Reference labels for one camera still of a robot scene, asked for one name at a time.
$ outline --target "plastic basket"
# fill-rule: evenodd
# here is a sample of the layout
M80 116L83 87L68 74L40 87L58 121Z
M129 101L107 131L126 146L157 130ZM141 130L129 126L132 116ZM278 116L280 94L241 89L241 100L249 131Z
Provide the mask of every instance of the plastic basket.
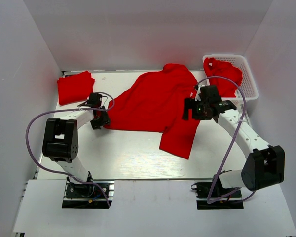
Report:
M233 54L210 54L203 57L203 63L206 58L215 58L219 61L226 61L239 68L242 71L242 82L240 88L245 95L246 101L255 100L258 98L259 93L257 90L257 86L245 57ZM235 95L236 97L225 97L222 99L243 104L243 100L241 94L239 93L239 90L236 90Z

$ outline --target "folded red cloth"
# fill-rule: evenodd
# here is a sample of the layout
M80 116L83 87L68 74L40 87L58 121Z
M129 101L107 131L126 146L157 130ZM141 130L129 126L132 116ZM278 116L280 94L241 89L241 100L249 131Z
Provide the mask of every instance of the folded red cloth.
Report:
M66 78L59 78L58 99L60 105L86 100L93 92L94 79L85 71Z
M183 65L167 64L160 72L140 75L115 99L105 128L162 132L159 148L188 159L199 121L182 120L184 99L195 96L197 81Z
M228 78L240 86L242 82L242 72L229 62L218 61L215 58L206 58L204 60L204 70L206 76L221 76ZM210 85L216 85L221 97L236 97L237 89L232 83L220 78L210 78Z

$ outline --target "white table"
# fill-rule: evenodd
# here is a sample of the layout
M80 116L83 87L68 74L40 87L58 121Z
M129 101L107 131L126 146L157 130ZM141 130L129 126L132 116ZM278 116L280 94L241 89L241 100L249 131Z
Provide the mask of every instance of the white table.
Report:
M95 72L93 91L103 91L114 98L129 89L139 75L146 71ZM200 81L203 71L192 72ZM76 108L79 103L59 106L56 109ZM57 113L59 118L65 113ZM211 178L217 172L230 143L229 134L213 120L202 121L197 129L189 160L159 150L161 133L92 130L86 124L78 131L81 162L94 179L202 179ZM61 171L55 162L41 154L41 163ZM225 170L242 169L245 158L235 144L224 166ZM38 179L65 179L39 170Z
M96 72L94 91L113 97L127 90L143 72ZM202 71L193 72L197 80ZM60 108L74 108L78 103ZM14 232L25 236L207 236L285 237L296 235L279 185L259 190L243 210L197 210L194 180L130 181L118 179L208 179L216 173L231 140L214 121L202 121L190 159L158 149L160 133L79 130L79 157L95 179L117 180L112 206L102 209L62 209L65 176L40 170L30 180ZM60 167L49 158L42 164ZM235 144L225 169L242 169L245 158ZM242 189L243 196L250 192Z
M14 232L25 237L286 237L296 230L279 185L239 210L197 210L192 180L115 182L110 209L62 209L65 180L30 180ZM242 189L244 196L249 192Z

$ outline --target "red shirt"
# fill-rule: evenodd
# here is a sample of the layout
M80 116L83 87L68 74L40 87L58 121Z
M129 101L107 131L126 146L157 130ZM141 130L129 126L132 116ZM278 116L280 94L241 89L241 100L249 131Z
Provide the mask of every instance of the red shirt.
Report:
M197 81L183 65L167 64L160 72L140 75L115 99L108 129L162 132L159 148L188 159L199 121L182 120L184 99L194 97Z
M215 58L206 58L204 60L204 71L206 76L221 76L232 80L238 86L242 82L242 72L229 62L218 61ZM221 78L210 78L210 85L216 85L221 97L236 97L236 86Z

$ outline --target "cable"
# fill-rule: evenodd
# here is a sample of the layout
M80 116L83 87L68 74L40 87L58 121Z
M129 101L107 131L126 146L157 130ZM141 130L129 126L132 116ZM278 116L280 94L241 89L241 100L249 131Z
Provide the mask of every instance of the cable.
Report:
M42 164L40 164L40 163L36 160L36 158L35 158L35 156L34 156L32 150L31 150L30 142L29 142L29 131L30 131L30 128L31 128L33 122L34 122L36 119L38 119L39 117L42 117L42 116L44 116L44 115L53 114L53 113L59 113L59 112L67 112L67 111L78 111L78 110L98 110L98 111L108 111L108 110L112 109L112 108L114 107L114 105L115 105L115 100L114 100L114 98L113 98L111 95L109 95L109 94L107 94L107 93L105 93L105 92L98 92L98 93L101 93L101 94L104 94L104 95L107 95L108 97L110 97L110 98L112 99L112 101L113 101L112 106L109 107L109 108L107 108L107 109L98 109L98 108L76 108L76 109L52 110L52 111L47 111L47 112L41 113L41 114L35 116L35 117L29 122L29 125L27 126L27 128L26 128L26 132L25 132L25 143L26 143L26 147L27 147L27 149L28 149L28 152L29 152L29 154L30 154L30 157L32 158L32 160L34 161L34 163L35 163L39 168L41 168L41 169L43 169L43 170L46 170L46 171L48 171L48 172L51 172L51 173L67 175L67 176L73 178L74 180L76 180L76 181L78 181L79 183L82 183L82 184L91 184L91 185L95 185L95 186L97 186L97 187L101 190L101 192L103 193L103 196L104 196L105 200L107 201L108 206L110 207L110 203L109 203L108 197L107 197L106 194L103 192L103 190L102 190L102 188L101 188L100 185L98 185L97 183L93 183L93 182L85 182L85 181L79 180L79 179L77 179L76 177L74 177L73 175L71 175L71 174L69 174L69 173L66 173L66 172L56 171L56 170L52 170L52 169L46 168L45 166L43 166Z
M231 195L229 195L228 199L225 202L228 202L231 199Z
M97 195L95 198L92 199L92 201L95 201L101 194Z
M92 192L91 192L91 194L89 196L83 196L83 195L81 195L81 196L84 197L84 198L90 197L93 194L93 192L94 192L94 185L92 187L93 187L93 190L92 190Z
M220 197L218 197L218 198L216 198L216 199L214 199L214 200L211 200L211 197L212 197L212 194L213 194L213 190L214 190L214 187L215 187L215 185L216 185L216 183L217 183L217 180L218 180L219 174L221 173L222 168L223 168L223 166L225 165L225 162L226 162L226 160L227 160L227 157L228 157L228 155L229 155L229 153L230 153L230 151L231 151L231 148L232 148L233 144L235 143L235 140L236 140L237 134L238 134L239 129L240 129L240 125L241 125L241 123L242 123L242 119L243 119L243 117L244 117L245 114L246 114L246 98L245 98L245 96L244 96L244 94L243 94L243 91L240 89L240 87L239 87L235 82L233 82L232 80L230 80L230 79L228 79L228 78L225 78L225 77L220 77L220 76L210 76L210 77L206 77L206 78L202 79L201 81L199 81L199 82L197 83L197 85L199 85L199 84L202 83L203 81L205 81L205 80L207 80L207 79L210 79L210 78L221 78L221 79L224 79L224 80L227 80L227 81L231 82L234 86L236 86L237 89L239 90L241 96L242 96L242 99L243 99L243 110L242 110L242 114L241 114L241 116L240 116L240 120L239 120L239 122L238 122L238 125L237 125L237 127L236 127L236 130L235 130L235 132L234 132L234 134L233 134L233 136L232 136L232 139L231 139L231 142L230 142L230 144L229 144L229 147L228 147L228 149L227 149L227 151L226 151L226 154L224 155L224 157L223 157L223 159L222 159L222 163L221 163L220 167L218 168L217 173L214 175L214 180L213 180L213 182L212 182L211 188L210 188L209 193L208 193L208 196L207 196L207 203L208 203L208 204L212 204L212 203L214 203L214 202L216 202L216 201L219 201L220 199L225 198L225 197L227 197L227 196L229 196L229 195L235 193L236 191L240 190L240 188L235 188L234 190L230 191L229 193L224 194L224 195L222 195L222 196L220 196Z
M248 200L249 198L251 198L251 197L253 196L253 194L255 194L255 192L256 192L256 191L253 191L253 192L252 192L249 196L247 196L245 199L242 199L242 200L240 200L240 201L235 201L235 202L233 202L232 204L238 204L238 203L242 203L242 202Z
M107 96L102 96L102 97L105 97L106 98L106 100L103 102L103 106L105 105L105 103L107 102L107 100L108 100L108 97Z

